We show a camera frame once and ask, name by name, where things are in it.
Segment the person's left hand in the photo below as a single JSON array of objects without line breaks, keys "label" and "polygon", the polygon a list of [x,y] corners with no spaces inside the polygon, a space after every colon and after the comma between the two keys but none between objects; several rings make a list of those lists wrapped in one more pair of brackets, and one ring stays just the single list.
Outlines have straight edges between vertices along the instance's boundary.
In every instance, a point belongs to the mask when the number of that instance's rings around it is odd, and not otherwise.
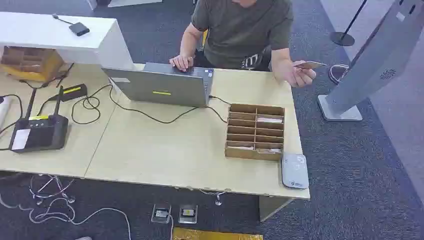
[{"label": "person's left hand", "polygon": [[277,82],[287,82],[294,88],[311,85],[317,76],[313,69],[295,67],[289,59],[271,60],[271,67]]}]

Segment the person's right hand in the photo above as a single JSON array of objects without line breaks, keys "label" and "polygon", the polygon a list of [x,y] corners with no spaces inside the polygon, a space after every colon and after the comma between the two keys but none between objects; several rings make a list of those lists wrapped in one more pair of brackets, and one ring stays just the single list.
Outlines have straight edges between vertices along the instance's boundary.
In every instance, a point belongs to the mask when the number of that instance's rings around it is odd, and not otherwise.
[{"label": "person's right hand", "polygon": [[192,56],[179,54],[169,59],[169,63],[179,71],[187,72],[191,67],[194,66],[194,58]]}]

